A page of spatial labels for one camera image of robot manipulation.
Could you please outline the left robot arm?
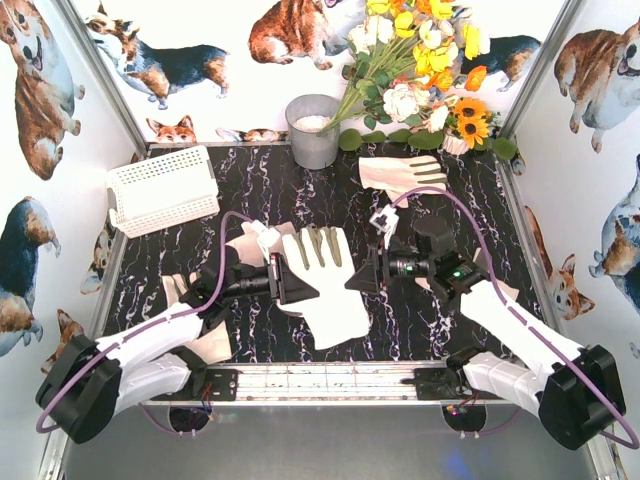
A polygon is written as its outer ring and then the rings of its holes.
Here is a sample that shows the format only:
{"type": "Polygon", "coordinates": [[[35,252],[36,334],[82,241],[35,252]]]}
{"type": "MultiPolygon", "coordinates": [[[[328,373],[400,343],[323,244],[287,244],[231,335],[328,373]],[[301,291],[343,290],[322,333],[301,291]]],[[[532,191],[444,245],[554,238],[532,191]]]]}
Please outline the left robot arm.
{"type": "Polygon", "coordinates": [[[253,267],[241,263],[232,248],[225,252],[230,263],[223,272],[203,268],[177,302],[154,318],[97,340],[84,334],[71,338],[36,393],[43,411],[37,431],[49,432],[45,422],[52,420],[82,444],[132,406],[211,393],[215,374],[188,344],[221,326],[230,301],[266,295],[287,305],[319,296],[280,253],[253,267]]]}

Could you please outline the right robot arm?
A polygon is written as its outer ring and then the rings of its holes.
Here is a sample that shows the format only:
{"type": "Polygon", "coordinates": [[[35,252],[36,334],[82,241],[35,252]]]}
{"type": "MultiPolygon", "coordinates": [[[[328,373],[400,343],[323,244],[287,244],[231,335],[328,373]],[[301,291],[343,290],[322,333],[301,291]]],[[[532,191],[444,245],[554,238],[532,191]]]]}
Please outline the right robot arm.
{"type": "Polygon", "coordinates": [[[531,413],[570,450],[598,434],[608,436],[613,423],[623,422],[626,405],[613,355],[600,345],[585,347],[562,336],[508,298],[486,268],[457,250],[443,219],[420,219],[414,246],[395,239],[395,213],[378,211],[370,222],[379,238],[347,289],[377,294],[396,279],[423,278],[444,305],[487,330],[517,358],[465,347],[446,360],[451,384],[531,413]]]}

